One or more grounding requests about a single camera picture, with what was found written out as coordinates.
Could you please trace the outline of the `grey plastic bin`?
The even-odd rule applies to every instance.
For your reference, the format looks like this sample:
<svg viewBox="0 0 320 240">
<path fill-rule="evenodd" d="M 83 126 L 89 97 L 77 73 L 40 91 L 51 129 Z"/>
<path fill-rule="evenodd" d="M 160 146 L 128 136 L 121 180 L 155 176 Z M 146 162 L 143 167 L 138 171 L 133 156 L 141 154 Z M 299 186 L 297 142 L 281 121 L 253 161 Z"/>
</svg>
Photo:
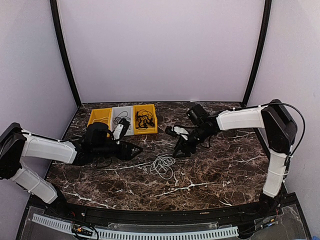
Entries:
<svg viewBox="0 0 320 240">
<path fill-rule="evenodd" d="M 113 131 L 117 127 L 118 123 L 122 118 L 125 118 L 129 121 L 130 125 L 125 134 L 125 136 L 133 136 L 134 135 L 134 117 L 133 117 L 133 106 L 118 106 L 113 107 L 111 111 L 111 119 L 110 119 L 110 130 Z"/>
</svg>

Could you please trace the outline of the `yellow plastic bin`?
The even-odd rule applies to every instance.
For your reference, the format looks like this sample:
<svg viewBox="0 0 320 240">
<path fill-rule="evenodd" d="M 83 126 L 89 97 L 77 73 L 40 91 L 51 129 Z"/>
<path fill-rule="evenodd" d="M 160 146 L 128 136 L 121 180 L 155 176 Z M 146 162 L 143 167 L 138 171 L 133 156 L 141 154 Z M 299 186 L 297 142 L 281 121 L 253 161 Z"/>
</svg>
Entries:
<svg viewBox="0 0 320 240">
<path fill-rule="evenodd" d="M 89 121 L 87 124 L 88 130 L 97 130 L 105 132 L 106 137 L 110 138 L 110 123 L 112 116 L 112 108 L 97 108 L 91 111 Z"/>
<path fill-rule="evenodd" d="M 158 133 L 158 119 L 154 104 L 133 105 L 134 135 Z"/>
</svg>

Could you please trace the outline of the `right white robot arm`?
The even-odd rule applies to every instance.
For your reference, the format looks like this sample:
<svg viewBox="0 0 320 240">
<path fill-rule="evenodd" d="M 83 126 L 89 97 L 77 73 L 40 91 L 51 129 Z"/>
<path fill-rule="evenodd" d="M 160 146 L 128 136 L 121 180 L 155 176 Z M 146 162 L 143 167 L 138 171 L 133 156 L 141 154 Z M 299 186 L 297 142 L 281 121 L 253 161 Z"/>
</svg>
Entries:
<svg viewBox="0 0 320 240">
<path fill-rule="evenodd" d="M 172 156 L 189 157 L 195 154 L 197 145 L 222 131 L 264 129 L 270 152 L 266 182 L 262 190 L 262 196 L 266 198 L 255 205 L 255 213 L 260 217 L 266 217 L 275 208 L 271 198 L 279 194 L 295 151 L 293 147 L 298 126 L 287 107 L 287 104 L 274 99 L 263 105 L 232 108 L 211 115 L 197 104 L 187 112 L 193 123 L 191 132 L 188 131 L 188 127 L 178 124 L 166 129 L 169 135 L 179 136 Z"/>
</svg>

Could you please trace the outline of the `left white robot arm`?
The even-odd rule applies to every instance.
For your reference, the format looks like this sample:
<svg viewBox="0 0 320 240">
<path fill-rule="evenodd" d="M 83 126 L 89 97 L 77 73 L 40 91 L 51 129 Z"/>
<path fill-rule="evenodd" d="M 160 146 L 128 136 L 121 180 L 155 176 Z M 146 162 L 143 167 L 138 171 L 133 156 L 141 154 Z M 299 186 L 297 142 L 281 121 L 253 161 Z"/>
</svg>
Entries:
<svg viewBox="0 0 320 240">
<path fill-rule="evenodd" d="M 106 123 L 95 122 L 88 125 L 79 139 L 60 140 L 31 133 L 14 122 L 0 136 L 0 178 L 16 182 L 51 205 L 58 217 L 67 218 L 71 208 L 64 202 L 63 194 L 26 166 L 22 158 L 35 157 L 74 166 L 85 166 L 97 158 L 108 157 L 130 161 L 143 149 L 122 140 L 128 128 L 129 122 L 125 119 L 113 131 Z"/>
</svg>

